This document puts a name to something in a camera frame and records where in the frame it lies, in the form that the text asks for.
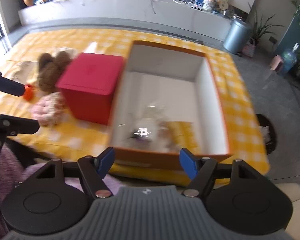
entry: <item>white wall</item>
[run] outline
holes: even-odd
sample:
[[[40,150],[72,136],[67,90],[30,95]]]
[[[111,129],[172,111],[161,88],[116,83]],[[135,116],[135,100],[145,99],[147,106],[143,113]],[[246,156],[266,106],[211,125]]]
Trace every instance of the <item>white wall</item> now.
[[[0,0],[0,24],[4,35],[9,33],[11,28],[18,24],[19,10],[18,0]]]
[[[272,52],[273,44],[269,41],[270,36],[274,36],[278,43],[284,36],[290,22],[293,18],[293,14],[296,12],[296,7],[291,3],[291,0],[255,0],[254,6],[257,9],[258,17],[263,15],[263,21],[268,19],[274,13],[276,14],[269,23],[275,25],[284,25],[284,27],[273,27],[270,31],[274,34],[265,34],[260,40],[260,46],[265,48],[267,51]],[[255,9],[249,14],[248,21],[253,22],[255,19]]]

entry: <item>stuffed toy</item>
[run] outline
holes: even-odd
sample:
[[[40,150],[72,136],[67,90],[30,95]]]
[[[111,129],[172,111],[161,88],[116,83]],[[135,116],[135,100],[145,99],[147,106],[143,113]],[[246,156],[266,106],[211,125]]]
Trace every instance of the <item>stuffed toy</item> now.
[[[61,122],[65,102],[60,92],[42,97],[31,109],[32,119],[42,126],[55,125]]]
[[[48,53],[42,54],[38,59],[39,88],[48,93],[56,92],[55,84],[70,62],[70,55],[65,51],[60,51],[55,58]]]

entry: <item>yellow checkered tablecloth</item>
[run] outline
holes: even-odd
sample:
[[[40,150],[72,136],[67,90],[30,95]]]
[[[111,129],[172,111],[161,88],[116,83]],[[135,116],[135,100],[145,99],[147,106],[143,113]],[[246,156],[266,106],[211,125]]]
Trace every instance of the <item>yellow checkered tablecloth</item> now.
[[[53,53],[56,48],[70,47],[84,51],[92,42],[97,42],[96,53],[127,57],[133,40],[159,42],[206,54],[220,94],[225,115],[229,143],[233,156],[223,163],[232,163],[240,158],[262,174],[269,170],[268,159],[258,122],[249,95],[231,55],[177,38],[157,34],[112,29],[66,29],[31,33],[24,36],[7,54],[5,64],[0,67],[2,75],[9,78],[22,61],[37,61],[43,52]],[[36,71],[30,73],[35,78]],[[36,91],[31,103],[22,97],[0,92],[0,114],[31,118],[32,104],[43,95]],[[85,155],[97,155],[105,147],[108,139],[107,128],[103,125],[80,121],[66,112],[63,122],[54,127],[41,127],[34,135],[18,135],[17,140],[38,151],[51,153],[63,160],[75,161]],[[148,180],[187,185],[187,176],[181,171],[158,170],[114,164],[111,173]]]

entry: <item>orange box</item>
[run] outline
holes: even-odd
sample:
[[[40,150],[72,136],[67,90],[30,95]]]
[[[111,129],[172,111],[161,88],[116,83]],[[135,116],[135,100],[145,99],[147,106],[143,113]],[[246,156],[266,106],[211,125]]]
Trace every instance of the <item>orange box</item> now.
[[[181,170],[178,152],[131,148],[127,140],[145,106],[164,106],[167,121],[191,122],[198,157],[221,162],[231,156],[226,123],[210,64],[204,53],[160,43],[135,41],[112,109],[109,145],[116,163]]]

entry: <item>blue gripper pad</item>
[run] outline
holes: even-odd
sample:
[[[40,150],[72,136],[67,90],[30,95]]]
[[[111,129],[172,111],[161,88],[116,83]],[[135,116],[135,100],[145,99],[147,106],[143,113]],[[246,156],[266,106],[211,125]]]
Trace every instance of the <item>blue gripper pad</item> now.
[[[179,194],[175,186],[121,187],[116,196],[96,199],[71,228],[45,236],[11,231],[3,240],[292,240],[283,229],[248,236],[224,228],[199,198]]]
[[[112,147],[108,147],[98,156],[98,158],[99,166],[97,168],[97,173],[100,178],[103,179],[114,163],[114,149]]]
[[[179,154],[180,165],[188,175],[188,177],[192,180],[197,176],[198,170],[195,164],[195,161],[199,160],[196,158],[189,150],[186,148],[182,148]]]

